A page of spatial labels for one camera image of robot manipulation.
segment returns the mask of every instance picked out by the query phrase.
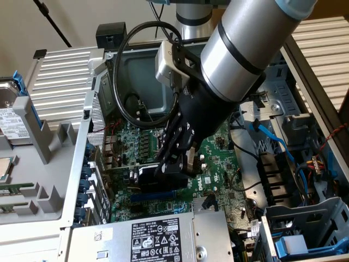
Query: robotic arm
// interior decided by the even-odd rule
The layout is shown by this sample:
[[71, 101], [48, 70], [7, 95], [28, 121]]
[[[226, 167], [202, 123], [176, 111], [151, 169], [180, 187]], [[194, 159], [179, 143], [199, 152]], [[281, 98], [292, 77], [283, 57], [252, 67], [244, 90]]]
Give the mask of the robotic arm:
[[156, 77], [182, 90], [179, 111], [163, 133], [156, 174], [195, 177], [200, 169], [195, 152], [203, 139], [213, 135], [234, 107], [263, 83], [263, 71], [316, 2], [232, 0], [201, 59], [163, 41]]

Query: motherboard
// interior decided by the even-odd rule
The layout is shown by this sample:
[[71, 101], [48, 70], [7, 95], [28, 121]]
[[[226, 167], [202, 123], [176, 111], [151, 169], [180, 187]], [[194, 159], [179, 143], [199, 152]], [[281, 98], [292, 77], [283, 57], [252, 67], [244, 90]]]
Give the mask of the motherboard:
[[156, 194], [142, 194], [132, 181], [136, 181], [138, 169], [156, 163], [162, 129], [139, 130], [119, 122], [110, 126], [104, 156], [115, 193], [111, 222], [190, 212], [193, 201], [214, 194], [227, 222], [234, 228], [247, 228], [248, 216], [242, 214], [245, 194], [231, 189], [243, 189], [243, 184], [235, 151], [229, 150], [227, 122], [205, 139], [197, 152], [202, 174], [189, 180], [184, 189]]

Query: white wall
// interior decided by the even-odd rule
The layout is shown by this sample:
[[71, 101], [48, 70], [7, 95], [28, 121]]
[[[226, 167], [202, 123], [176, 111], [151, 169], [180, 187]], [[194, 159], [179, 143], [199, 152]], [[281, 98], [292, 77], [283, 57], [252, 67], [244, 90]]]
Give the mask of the white wall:
[[[40, 1], [73, 47], [96, 46], [95, 32], [101, 23], [125, 21], [129, 32], [139, 23], [155, 20], [146, 0]], [[155, 7], [160, 13], [160, 6]], [[175, 5], [165, 6], [162, 20], [174, 24], [175, 13]], [[134, 41], [152, 40], [154, 33], [155, 28], [146, 29]], [[37, 49], [66, 48], [32, 0], [0, 0], [0, 76], [15, 70], [26, 75]]]

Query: small black box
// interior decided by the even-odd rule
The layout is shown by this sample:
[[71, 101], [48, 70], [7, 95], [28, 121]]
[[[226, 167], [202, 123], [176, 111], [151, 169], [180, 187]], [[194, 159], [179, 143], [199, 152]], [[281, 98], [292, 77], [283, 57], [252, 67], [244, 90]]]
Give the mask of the small black box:
[[105, 51], [118, 49], [126, 35], [125, 22], [104, 23], [96, 31], [97, 46]]

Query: power supply label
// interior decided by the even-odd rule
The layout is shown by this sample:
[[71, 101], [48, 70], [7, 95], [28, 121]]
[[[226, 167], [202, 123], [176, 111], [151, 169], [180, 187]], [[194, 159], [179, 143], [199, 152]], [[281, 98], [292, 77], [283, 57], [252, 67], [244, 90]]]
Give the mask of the power supply label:
[[0, 109], [0, 128], [7, 139], [30, 137], [21, 117], [12, 108]]
[[132, 224], [131, 262], [180, 262], [179, 219]]

